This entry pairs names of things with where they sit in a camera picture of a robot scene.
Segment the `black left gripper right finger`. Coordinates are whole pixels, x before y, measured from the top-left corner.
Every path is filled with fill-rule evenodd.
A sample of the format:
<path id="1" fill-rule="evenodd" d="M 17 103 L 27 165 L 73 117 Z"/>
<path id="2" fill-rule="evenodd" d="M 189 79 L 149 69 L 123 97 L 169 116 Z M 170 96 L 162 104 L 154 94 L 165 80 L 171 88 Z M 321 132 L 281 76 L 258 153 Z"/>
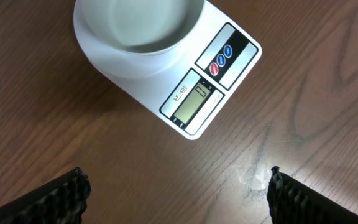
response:
<path id="1" fill-rule="evenodd" d="M 358 224 L 358 215 L 271 168 L 267 201 L 273 224 Z"/>

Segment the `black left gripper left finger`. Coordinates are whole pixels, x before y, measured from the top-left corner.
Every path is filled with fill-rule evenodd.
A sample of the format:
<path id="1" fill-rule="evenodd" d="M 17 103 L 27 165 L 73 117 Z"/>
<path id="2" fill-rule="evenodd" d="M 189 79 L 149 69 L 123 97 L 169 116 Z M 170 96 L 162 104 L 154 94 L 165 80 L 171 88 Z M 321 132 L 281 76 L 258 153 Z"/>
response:
<path id="1" fill-rule="evenodd" d="M 75 168 L 0 207 L 0 224 L 81 224 L 91 193 L 88 176 Z"/>

